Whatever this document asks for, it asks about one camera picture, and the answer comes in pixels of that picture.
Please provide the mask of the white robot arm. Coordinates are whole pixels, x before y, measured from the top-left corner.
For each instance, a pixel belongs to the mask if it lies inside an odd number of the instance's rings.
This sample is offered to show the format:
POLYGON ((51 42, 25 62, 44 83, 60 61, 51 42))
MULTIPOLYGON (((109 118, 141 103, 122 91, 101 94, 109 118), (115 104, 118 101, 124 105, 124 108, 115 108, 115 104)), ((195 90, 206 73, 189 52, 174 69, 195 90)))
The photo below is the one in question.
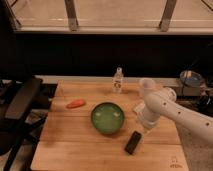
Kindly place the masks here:
POLYGON ((177 104, 173 89, 150 91, 143 97, 143 102, 138 120, 146 129, 151 130, 164 116, 213 144, 213 118, 177 104))

